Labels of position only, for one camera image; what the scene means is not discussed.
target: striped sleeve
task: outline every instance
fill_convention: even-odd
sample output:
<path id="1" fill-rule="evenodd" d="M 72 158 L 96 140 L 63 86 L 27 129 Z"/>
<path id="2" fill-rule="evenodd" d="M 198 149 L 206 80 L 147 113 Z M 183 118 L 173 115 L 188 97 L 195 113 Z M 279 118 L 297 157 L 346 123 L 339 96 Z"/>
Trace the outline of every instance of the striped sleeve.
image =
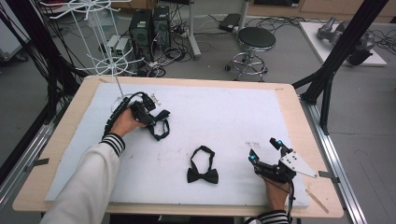
<path id="1" fill-rule="evenodd" d="M 262 224 L 289 224 L 288 216 L 284 210 L 275 210 L 258 216 Z"/>
<path id="2" fill-rule="evenodd" d="M 106 144 L 110 145 L 118 157 L 125 149 L 124 141 L 116 133 L 109 133 L 102 139 L 102 142 L 100 142 L 100 143 L 106 143 Z"/>

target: electronic equipment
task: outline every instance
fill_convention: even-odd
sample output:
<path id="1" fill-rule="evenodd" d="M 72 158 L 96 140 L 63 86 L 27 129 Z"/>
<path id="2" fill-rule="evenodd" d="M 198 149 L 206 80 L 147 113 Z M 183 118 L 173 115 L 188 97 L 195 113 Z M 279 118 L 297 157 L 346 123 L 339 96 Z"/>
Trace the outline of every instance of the electronic equipment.
<path id="1" fill-rule="evenodd" d="M 154 20 L 154 33 L 157 39 L 157 48 L 162 50 L 169 49 L 171 47 L 169 7 L 155 7 L 152 19 Z"/>
<path id="2" fill-rule="evenodd" d="M 150 9 L 137 9 L 129 26 L 132 41 L 137 45 L 137 51 L 148 61 L 152 61 L 151 47 L 154 38 L 154 24 Z"/>
<path id="3" fill-rule="evenodd" d="M 220 23 L 219 29 L 232 32 L 233 28 L 238 25 L 240 17 L 241 15 L 238 13 L 228 14 L 228 16 Z"/>
<path id="4" fill-rule="evenodd" d="M 254 5 L 297 7 L 300 0 L 254 0 Z"/>
<path id="5" fill-rule="evenodd" d="M 111 56 L 113 57 L 116 56 L 115 49 L 119 44 L 119 39 L 120 39 L 119 35 L 113 35 L 111 36 L 110 40 L 107 41 L 107 47 L 110 49 Z"/>
<path id="6" fill-rule="evenodd" d="M 119 41 L 119 44 L 115 48 L 115 55 L 116 57 L 126 56 L 126 59 L 130 60 L 132 53 L 127 54 L 129 50 L 131 50 L 131 43 L 129 42 L 129 38 L 122 37 Z"/>

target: white sleeve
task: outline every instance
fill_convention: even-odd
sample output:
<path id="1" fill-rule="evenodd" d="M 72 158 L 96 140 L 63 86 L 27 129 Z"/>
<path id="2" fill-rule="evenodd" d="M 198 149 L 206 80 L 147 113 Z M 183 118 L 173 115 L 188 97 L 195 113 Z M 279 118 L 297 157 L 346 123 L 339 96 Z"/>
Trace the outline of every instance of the white sleeve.
<path id="1" fill-rule="evenodd" d="M 113 133 L 88 148 L 40 223 L 100 224 L 119 170 L 119 155 L 124 149 L 122 139 Z"/>

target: bow tie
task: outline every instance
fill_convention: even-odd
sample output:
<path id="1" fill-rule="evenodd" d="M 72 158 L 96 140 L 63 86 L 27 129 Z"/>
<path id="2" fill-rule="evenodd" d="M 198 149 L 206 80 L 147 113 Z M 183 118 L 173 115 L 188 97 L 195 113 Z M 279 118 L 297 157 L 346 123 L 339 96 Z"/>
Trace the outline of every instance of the bow tie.
<path id="1" fill-rule="evenodd" d="M 198 179 L 204 179 L 209 183 L 217 184 L 219 183 L 219 174 L 216 169 L 206 172 L 206 174 L 199 174 L 197 170 L 189 168 L 187 172 L 187 182 L 191 183 L 197 181 Z"/>
<path id="2" fill-rule="evenodd" d="M 198 169 L 197 169 L 194 161 L 192 160 L 192 158 L 195 156 L 195 154 L 199 150 L 202 150 L 202 151 L 210 154 L 209 168 L 207 168 L 207 172 L 205 174 L 200 174 L 198 172 Z M 218 171 L 216 169 L 212 170 L 213 157 L 215 157 L 215 152 L 210 150 L 210 148 L 208 148 L 208 147 L 200 146 L 197 149 L 195 149 L 194 153 L 191 156 L 191 167 L 192 168 L 189 168 L 189 171 L 187 172 L 187 182 L 191 183 L 191 182 L 197 181 L 198 179 L 204 179 L 209 183 L 218 184 L 219 183 Z"/>
<path id="3" fill-rule="evenodd" d="M 171 112 L 167 111 L 167 110 L 163 110 L 161 111 L 161 113 L 159 115 L 157 115 L 157 117 L 152 117 L 151 118 L 155 121 L 154 125 L 150 124 L 148 126 L 146 126 L 146 128 L 148 128 L 149 132 L 151 133 L 152 136 L 154 136 L 155 139 L 157 139 L 157 141 L 160 141 L 161 139 L 165 138 L 166 136 L 168 136 L 170 129 L 169 129 L 169 123 L 168 120 L 166 118 L 169 117 L 169 114 Z M 162 120 L 163 121 L 163 134 L 158 135 L 154 132 L 154 126 L 155 124 Z"/>

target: person's right hand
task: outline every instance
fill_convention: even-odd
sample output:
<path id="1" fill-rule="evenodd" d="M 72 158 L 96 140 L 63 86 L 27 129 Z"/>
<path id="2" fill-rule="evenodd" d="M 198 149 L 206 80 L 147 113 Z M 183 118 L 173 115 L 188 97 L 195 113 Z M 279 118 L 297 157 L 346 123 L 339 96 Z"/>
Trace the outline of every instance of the person's right hand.
<path id="1" fill-rule="evenodd" d="M 270 211 L 284 210 L 286 198 L 289 194 L 289 184 L 282 184 L 268 178 L 263 179 Z"/>
<path id="2" fill-rule="evenodd" d="M 123 137 L 128 132 L 133 131 L 136 127 L 143 128 L 146 127 L 146 125 L 134 119 L 131 109 L 127 108 L 116 119 L 110 132 Z"/>

